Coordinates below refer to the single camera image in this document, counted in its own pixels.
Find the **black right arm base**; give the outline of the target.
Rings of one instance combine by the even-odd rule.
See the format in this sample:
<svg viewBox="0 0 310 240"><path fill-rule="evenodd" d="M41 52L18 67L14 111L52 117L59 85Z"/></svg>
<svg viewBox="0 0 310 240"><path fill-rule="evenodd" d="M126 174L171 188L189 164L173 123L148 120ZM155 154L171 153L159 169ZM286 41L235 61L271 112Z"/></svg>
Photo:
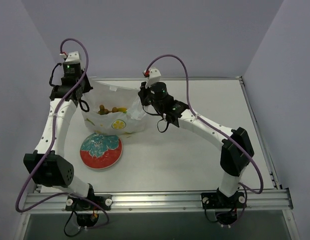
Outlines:
<svg viewBox="0 0 310 240"><path fill-rule="evenodd" d="M201 204L205 218L221 228L232 228L243 216L247 207L247 191L237 191L233 196L226 197L219 190L201 193Z"/></svg>

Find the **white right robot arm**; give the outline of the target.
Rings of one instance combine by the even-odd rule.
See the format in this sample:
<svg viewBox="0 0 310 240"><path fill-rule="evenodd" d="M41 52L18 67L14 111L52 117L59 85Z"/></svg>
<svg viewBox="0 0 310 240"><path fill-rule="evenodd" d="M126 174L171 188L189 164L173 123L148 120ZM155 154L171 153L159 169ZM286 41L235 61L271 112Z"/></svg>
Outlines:
<svg viewBox="0 0 310 240"><path fill-rule="evenodd" d="M188 130L213 144L221 151L220 166L223 177L217 189L217 200L222 206L229 206L235 200L243 171L249 164L247 156L231 141L238 143L250 157L254 150L245 129L232 129L219 125L205 117L192 113L189 105L169 95L164 82L146 86L142 82L138 96L143 107L152 106L167 124Z"/></svg>

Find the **white plastic bag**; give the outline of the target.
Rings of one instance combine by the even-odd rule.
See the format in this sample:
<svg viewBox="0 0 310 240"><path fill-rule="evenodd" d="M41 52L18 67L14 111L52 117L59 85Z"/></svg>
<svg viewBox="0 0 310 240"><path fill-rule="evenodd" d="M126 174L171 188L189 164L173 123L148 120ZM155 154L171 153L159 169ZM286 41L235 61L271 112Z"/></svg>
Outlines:
<svg viewBox="0 0 310 240"><path fill-rule="evenodd" d="M140 102L138 90L90 80L93 87L83 95L90 110L82 112L86 127L102 135L122 135L141 132L145 129L147 116ZM99 115L99 105L111 110L126 108L127 112Z"/></svg>

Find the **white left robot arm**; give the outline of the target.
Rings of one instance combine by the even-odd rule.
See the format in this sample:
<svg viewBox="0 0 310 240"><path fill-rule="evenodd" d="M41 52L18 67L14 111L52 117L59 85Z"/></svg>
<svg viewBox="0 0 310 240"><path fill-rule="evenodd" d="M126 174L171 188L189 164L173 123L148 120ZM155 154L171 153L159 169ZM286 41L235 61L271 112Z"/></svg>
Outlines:
<svg viewBox="0 0 310 240"><path fill-rule="evenodd" d="M83 93L91 90L87 76L79 62L63 63L61 84L50 94L50 110L42 137L33 153L24 156L29 180L46 187L54 187L78 196L77 203L85 210L95 205L90 185L74 173L73 165L65 159L65 140L70 121Z"/></svg>

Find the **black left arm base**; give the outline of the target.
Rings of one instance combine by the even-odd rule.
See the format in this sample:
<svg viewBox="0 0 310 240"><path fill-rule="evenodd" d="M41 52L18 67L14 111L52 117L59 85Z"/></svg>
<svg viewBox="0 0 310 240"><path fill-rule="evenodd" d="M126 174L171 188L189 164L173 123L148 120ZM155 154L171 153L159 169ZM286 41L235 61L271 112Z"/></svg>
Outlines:
<svg viewBox="0 0 310 240"><path fill-rule="evenodd" d="M112 195L102 194L84 197L68 196L65 210L74 213L78 226L97 228L110 223L107 211L111 210Z"/></svg>

